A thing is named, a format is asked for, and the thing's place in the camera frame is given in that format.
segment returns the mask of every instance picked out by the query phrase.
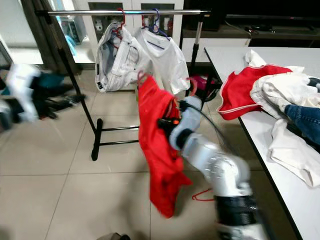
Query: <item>curtain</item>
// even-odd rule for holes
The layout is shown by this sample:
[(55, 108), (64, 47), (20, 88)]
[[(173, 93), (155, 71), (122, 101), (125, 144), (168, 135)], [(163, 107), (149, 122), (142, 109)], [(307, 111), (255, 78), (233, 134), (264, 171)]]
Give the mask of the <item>curtain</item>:
[(80, 72), (71, 54), (65, 35), (55, 16), (50, 16), (52, 27), (48, 25), (43, 16), (37, 16), (35, 11), (52, 11), (47, 0), (21, 0), (26, 20), (31, 28), (32, 34), (39, 48), (43, 64), (46, 68), (59, 74), (67, 74), (66, 67), (58, 53), (57, 39), (65, 51), (66, 58), (70, 64), (73, 74)]

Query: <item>tile floor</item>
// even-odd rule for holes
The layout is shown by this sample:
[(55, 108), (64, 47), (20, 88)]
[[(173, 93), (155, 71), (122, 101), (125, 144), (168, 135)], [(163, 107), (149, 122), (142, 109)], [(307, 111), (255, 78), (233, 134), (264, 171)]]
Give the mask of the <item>tile floor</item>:
[[(105, 126), (139, 124), (132, 92), (98, 93), (94, 71), (85, 70), (79, 85), (87, 105)], [(220, 99), (204, 111), (248, 162), (252, 187), (279, 239), (295, 236), (239, 121), (215, 112)], [(133, 240), (217, 240), (214, 203), (192, 200), (209, 188), (201, 173), (186, 163), (193, 185), (179, 193), (175, 216), (163, 218), (149, 201), (149, 171), (138, 143), (103, 146), (91, 161), (94, 135), (81, 106), (62, 112), (57, 121), (21, 124), (0, 137), (0, 240), (96, 240), (126, 233)], [(206, 121), (198, 130), (221, 145)], [(102, 134), (103, 141), (137, 139), (137, 131)]]

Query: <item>red garment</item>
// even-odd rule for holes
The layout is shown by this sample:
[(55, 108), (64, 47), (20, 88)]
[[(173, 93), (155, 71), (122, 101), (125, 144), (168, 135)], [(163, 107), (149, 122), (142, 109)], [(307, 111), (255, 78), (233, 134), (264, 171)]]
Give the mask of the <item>red garment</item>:
[(173, 105), (169, 117), (178, 118), (174, 96), (159, 89), (152, 76), (148, 76), (139, 87), (139, 143), (150, 169), (150, 200), (167, 218), (174, 214), (180, 187), (192, 184), (183, 174), (183, 159), (157, 125), (157, 120), (164, 116), (170, 103)]
[(256, 80), (266, 75), (292, 72), (289, 68), (264, 65), (261, 67), (247, 66), (238, 75), (231, 73), (223, 83), (220, 91), (222, 105), (216, 110), (223, 119), (232, 120), (251, 111), (261, 110), (250, 97), (250, 91)]

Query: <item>blue jeans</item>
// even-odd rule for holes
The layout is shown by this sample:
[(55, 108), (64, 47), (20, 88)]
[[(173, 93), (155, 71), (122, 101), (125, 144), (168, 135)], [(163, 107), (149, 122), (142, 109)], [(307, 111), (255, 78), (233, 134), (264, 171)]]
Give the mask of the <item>blue jeans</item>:
[(290, 104), (284, 113), (308, 139), (320, 145), (320, 108)]

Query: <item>cabinet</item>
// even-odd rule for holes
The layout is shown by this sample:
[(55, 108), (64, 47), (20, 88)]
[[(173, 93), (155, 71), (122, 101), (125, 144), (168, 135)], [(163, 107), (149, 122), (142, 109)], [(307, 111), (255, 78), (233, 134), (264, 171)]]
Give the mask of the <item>cabinet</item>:
[[(74, 0), (76, 10), (179, 10), (184, 8), (184, 0)], [(134, 28), (151, 26), (155, 16), (125, 16), (125, 28), (133, 32)], [(122, 16), (83, 16), (94, 58), (97, 55), (98, 42), (112, 21), (120, 22)], [(160, 15), (157, 25), (179, 45), (182, 15)]]

